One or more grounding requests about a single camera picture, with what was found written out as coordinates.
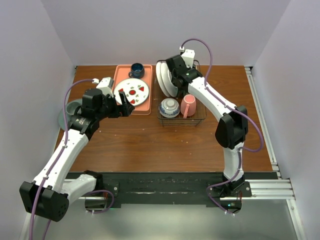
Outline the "white plate red characters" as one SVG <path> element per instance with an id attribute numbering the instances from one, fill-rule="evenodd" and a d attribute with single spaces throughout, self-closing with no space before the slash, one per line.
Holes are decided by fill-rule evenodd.
<path id="1" fill-rule="evenodd" d="M 167 92 L 171 97 L 175 98 L 178 94 L 178 88 L 172 83 L 171 74 L 165 62 L 161 63 L 160 73 L 161 73 L 161 77 L 162 77 L 162 81 L 165 86 L 165 89 L 167 90 Z"/>

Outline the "green rim white plate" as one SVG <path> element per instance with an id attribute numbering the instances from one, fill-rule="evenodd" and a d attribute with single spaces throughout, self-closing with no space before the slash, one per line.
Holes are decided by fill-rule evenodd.
<path id="1" fill-rule="evenodd" d="M 163 94 L 166 96 L 166 97 L 170 97 L 170 94 L 169 92 L 167 91 L 165 85 L 164 85 L 164 82 L 163 82 L 163 79 L 162 79 L 162 75 L 161 75 L 161 64 L 162 62 L 161 61 L 158 61 L 155 65 L 156 67 L 156 79 L 157 79 L 157 82 L 158 82 L 158 85 L 161 89 L 161 91 L 163 92 Z"/>

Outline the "pink ceramic mug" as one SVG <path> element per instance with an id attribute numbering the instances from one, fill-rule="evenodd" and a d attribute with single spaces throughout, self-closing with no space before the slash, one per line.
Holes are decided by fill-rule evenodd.
<path id="1" fill-rule="evenodd" d="M 183 118 L 191 117 L 196 113 L 197 102 L 196 98 L 192 94 L 187 94 L 183 97 L 180 104 L 180 112 Z"/>

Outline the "blue white porcelain bowl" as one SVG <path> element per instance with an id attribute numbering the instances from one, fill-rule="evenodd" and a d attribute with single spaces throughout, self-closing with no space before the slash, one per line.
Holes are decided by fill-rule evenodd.
<path id="1" fill-rule="evenodd" d="M 158 111 L 165 118 L 175 118 L 180 113 L 180 104 L 173 98 L 165 98 L 159 104 Z"/>

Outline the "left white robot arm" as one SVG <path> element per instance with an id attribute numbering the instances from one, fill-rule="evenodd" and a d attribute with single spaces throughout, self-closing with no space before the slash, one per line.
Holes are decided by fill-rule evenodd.
<path id="1" fill-rule="evenodd" d="M 115 96 L 90 88 L 82 96 L 82 104 L 70 116 L 60 142 L 44 169 L 32 182 L 23 182 L 19 193 L 25 210 L 32 217 L 40 216 L 58 222 L 66 214 L 69 205 L 86 194 L 99 196 L 105 192 L 103 176 L 86 170 L 77 179 L 64 181 L 75 159 L 98 130 L 105 118 L 128 117 L 134 106 L 123 90 Z"/>

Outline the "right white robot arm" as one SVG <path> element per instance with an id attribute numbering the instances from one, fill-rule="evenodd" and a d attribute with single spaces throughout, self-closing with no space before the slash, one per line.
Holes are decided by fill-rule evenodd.
<path id="1" fill-rule="evenodd" d="M 235 196 L 245 182 L 242 151 L 249 130 L 246 107 L 236 106 L 222 97 L 200 71 L 187 66 L 181 55 L 170 57 L 165 63 L 169 79 L 178 93 L 193 95 L 216 118 L 215 139 L 223 148 L 224 170 L 222 183 L 215 183 L 211 188 L 220 188 L 227 196 Z"/>

